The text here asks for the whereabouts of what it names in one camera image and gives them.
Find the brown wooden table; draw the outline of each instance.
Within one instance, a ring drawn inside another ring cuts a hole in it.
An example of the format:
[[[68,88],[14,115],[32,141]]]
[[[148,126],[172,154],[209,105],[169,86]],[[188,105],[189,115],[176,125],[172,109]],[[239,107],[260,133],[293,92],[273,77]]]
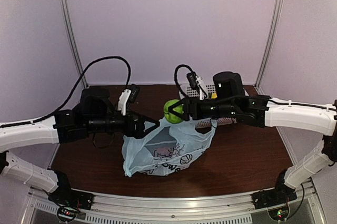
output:
[[[123,87],[109,87],[116,102]],[[247,86],[251,95],[253,87]],[[163,117],[166,101],[178,98],[175,86],[141,86],[132,109],[154,119]],[[97,135],[97,144],[111,140]],[[122,135],[116,135],[105,149],[97,149],[92,139],[61,145],[52,168],[67,173],[75,189],[138,197],[198,197],[227,195],[270,188],[280,171],[291,165],[284,144],[275,128],[245,125],[219,126],[211,147],[188,169],[166,177],[134,174],[125,177]]]

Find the light blue plastic bag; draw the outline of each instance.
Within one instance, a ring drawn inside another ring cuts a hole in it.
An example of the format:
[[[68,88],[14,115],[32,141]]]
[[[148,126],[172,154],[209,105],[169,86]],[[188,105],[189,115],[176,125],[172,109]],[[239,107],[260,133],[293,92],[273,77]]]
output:
[[[188,168],[210,147],[215,133],[216,120],[212,120],[213,127],[205,134],[195,130],[197,123],[190,120],[172,124],[163,118],[160,126],[143,139],[124,136],[122,155],[125,175],[131,177],[141,172],[166,176]]]

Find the white backdrop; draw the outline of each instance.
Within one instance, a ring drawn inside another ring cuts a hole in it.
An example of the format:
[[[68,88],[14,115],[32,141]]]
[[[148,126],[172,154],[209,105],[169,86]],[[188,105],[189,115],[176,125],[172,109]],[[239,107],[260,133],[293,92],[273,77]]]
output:
[[[0,0],[0,122],[39,117],[67,97],[78,74],[60,0]],[[69,107],[79,100],[74,95]],[[13,152],[45,167],[55,145]],[[0,176],[0,223],[19,223],[29,187]]]
[[[337,99],[337,0],[284,0],[261,88],[269,95],[308,103]],[[294,157],[302,159],[322,135],[283,128]],[[337,167],[314,176],[329,224],[337,211]]]
[[[275,0],[68,0],[83,66],[120,55],[132,82],[173,82],[174,68],[189,64],[206,80],[224,70],[256,81]],[[122,63],[104,62],[89,84],[122,84]]]

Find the perforated basket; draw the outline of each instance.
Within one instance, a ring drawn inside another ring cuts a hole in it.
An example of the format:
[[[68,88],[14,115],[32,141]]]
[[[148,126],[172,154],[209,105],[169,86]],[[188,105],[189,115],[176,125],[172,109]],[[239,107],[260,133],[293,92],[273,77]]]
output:
[[[209,94],[215,93],[215,86],[212,85],[206,85],[207,87],[207,92]],[[181,85],[181,89],[190,97],[199,97],[199,93],[196,90],[192,90],[191,87],[189,86],[189,84],[182,84]],[[217,125],[229,125],[229,124],[233,124],[236,123],[236,120],[233,118],[220,118],[217,120]],[[202,119],[200,120],[197,125],[196,128],[207,128],[211,126],[211,122],[210,119]]]

